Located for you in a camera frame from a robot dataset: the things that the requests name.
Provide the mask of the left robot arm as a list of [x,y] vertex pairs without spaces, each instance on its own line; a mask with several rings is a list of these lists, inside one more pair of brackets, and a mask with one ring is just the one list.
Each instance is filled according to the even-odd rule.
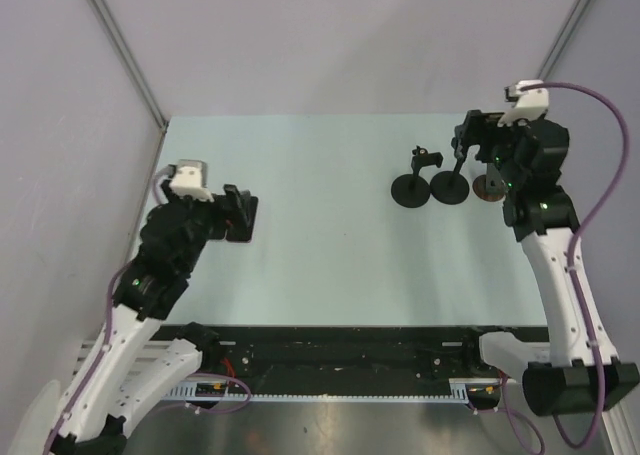
[[203,200],[162,185],[140,231],[135,257],[109,283],[103,328],[60,400],[45,454],[120,454],[138,424],[179,382],[214,372],[225,356],[219,335],[191,322],[138,376],[137,356],[189,286],[207,243],[248,242],[259,200],[236,186]]

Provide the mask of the black round-base phone stand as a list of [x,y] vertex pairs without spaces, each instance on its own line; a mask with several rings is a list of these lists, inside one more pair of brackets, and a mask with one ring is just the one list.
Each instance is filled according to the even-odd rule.
[[469,196],[470,187],[467,179],[461,174],[466,162],[467,149],[456,140],[451,141],[456,160],[452,170],[441,171],[431,180],[432,195],[441,203],[459,205]]

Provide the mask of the purple smartphone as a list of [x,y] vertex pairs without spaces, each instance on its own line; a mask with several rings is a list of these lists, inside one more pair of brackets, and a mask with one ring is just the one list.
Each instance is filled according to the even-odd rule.
[[226,232],[224,239],[232,243],[248,243],[252,240],[259,199],[250,196],[240,204],[226,201],[224,221]]

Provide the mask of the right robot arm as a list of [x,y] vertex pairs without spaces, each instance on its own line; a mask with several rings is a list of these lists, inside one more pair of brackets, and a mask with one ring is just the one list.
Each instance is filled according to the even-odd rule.
[[601,325],[580,247],[581,225],[559,185],[570,136],[539,117],[501,124],[500,112],[467,112],[455,127],[458,161],[470,147],[505,182],[505,224],[514,231],[533,270],[547,321],[549,347],[535,348],[509,332],[490,332],[463,348],[461,363],[473,376],[496,368],[517,380],[537,416],[608,411],[639,384],[633,362],[620,360]]

